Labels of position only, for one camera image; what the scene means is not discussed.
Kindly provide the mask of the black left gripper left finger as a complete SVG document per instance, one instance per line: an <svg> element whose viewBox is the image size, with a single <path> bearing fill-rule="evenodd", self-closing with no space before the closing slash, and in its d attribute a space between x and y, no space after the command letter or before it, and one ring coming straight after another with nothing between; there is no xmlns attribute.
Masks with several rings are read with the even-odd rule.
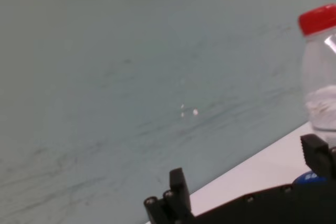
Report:
<svg viewBox="0 0 336 224"><path fill-rule="evenodd" d="M151 196L144 201L144 207L152 224L194 223L191 211L189 189L181 168L169 173L169 190L161 198Z"/></svg>

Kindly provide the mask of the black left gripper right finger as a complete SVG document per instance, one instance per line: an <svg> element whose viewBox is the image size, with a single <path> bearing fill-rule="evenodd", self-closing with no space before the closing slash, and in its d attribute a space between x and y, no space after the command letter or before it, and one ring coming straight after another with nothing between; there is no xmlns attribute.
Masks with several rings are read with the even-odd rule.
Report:
<svg viewBox="0 0 336 224"><path fill-rule="evenodd" d="M300 137L306 165L319 177L335 180L335 147L315 134Z"/></svg>

